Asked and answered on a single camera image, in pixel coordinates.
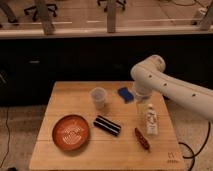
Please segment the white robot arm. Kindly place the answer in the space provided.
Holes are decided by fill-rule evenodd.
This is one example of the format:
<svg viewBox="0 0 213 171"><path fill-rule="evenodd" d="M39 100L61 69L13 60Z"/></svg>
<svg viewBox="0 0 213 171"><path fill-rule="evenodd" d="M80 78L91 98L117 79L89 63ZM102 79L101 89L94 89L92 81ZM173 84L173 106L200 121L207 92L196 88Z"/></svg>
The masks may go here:
<svg viewBox="0 0 213 171"><path fill-rule="evenodd" d="M132 92L136 99L147 100L157 91L213 123L213 90L168 76L164 74L165 67L159 55L151 55L132 67Z"/></svg>

